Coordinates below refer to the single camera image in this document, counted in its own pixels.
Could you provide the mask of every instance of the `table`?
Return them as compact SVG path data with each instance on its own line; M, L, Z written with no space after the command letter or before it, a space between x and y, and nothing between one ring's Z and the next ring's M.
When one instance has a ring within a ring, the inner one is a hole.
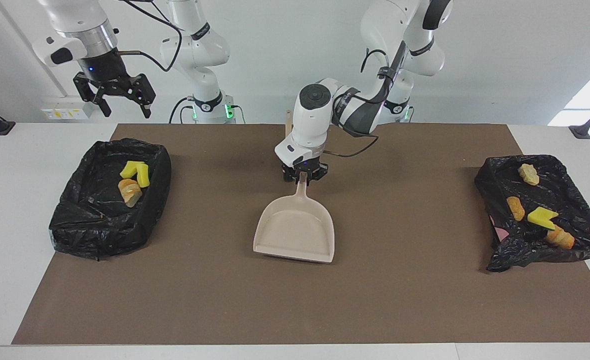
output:
M590 205L590 141L576 140L566 128L510 126L525 154L558 157ZM403 358L590 359L590 344L356 344L275 346L8 346L46 271L53 249L46 226L64 184L94 141L107 141L114 124L19 123L0 137L0 358ZM66 152L53 148L65 144ZM21 179L34 191L9 192ZM4 246L4 241L23 239Z

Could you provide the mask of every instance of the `brown mat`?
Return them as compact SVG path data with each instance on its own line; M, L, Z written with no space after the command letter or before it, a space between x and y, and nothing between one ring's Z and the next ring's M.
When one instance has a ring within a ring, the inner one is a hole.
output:
M13 344L590 342L583 262L483 269L491 227L473 185L486 157L521 153L505 125L389 124L352 159L325 155L309 188L333 217L332 264L253 253L268 203L293 194L282 125L119 125L164 144L164 214L141 250L56 253ZM361 148L331 130L327 148Z

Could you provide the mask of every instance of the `dustpan pan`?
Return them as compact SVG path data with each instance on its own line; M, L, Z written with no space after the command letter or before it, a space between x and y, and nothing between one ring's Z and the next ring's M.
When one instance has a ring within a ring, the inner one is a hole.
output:
M321 203L306 196L306 177L300 173L295 194L273 200L263 210L253 251L309 262L333 261L333 219Z

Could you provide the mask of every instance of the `black plastic bag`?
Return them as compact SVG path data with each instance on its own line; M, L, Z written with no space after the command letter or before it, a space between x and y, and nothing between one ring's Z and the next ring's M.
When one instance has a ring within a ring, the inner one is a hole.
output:
M148 165L150 186L126 207L117 184L128 160ZM97 141L61 194L48 229L56 251L100 260L141 248L169 195L171 161L162 145L138 139Z
M518 173L522 164L535 166L537 186L523 182ZM494 226L493 256L488 271L507 271L532 262L576 262L590 259L590 207L567 174L567 168L551 155L489 157L475 177L485 209ZM537 207L557 212L551 221L570 233L575 242L565 250L549 244L546 228L530 223L526 216L517 221L506 201L515 196L529 214Z

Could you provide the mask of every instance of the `black pole base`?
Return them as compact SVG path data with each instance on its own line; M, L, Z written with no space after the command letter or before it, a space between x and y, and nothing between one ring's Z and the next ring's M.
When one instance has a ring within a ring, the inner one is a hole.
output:
M8 127L5 128L4 130L1 130L0 135L6 135L6 134L10 133L11 129L15 126L14 121L7 121L6 123L8 124Z

